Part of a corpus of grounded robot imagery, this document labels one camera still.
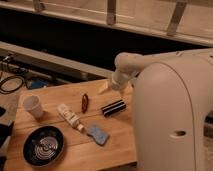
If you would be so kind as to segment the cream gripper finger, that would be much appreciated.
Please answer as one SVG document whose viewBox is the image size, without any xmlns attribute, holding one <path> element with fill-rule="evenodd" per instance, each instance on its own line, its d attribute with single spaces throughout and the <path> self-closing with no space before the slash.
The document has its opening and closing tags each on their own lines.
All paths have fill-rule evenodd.
<svg viewBox="0 0 213 171">
<path fill-rule="evenodd" d="M 108 82 L 105 82 L 105 83 L 99 88 L 98 94 L 103 94 L 104 92 L 108 91 L 108 88 L 109 88 L 109 84 L 108 84 Z"/>
</svg>

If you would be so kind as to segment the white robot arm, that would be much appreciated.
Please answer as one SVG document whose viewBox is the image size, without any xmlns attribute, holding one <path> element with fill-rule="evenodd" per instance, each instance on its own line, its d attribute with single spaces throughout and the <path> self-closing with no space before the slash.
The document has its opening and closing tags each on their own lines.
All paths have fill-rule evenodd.
<svg viewBox="0 0 213 171">
<path fill-rule="evenodd" d="M 141 55 L 122 52 L 100 88 L 134 80 L 138 171 L 205 171 L 204 123 L 213 112 L 213 48 Z"/>
</svg>

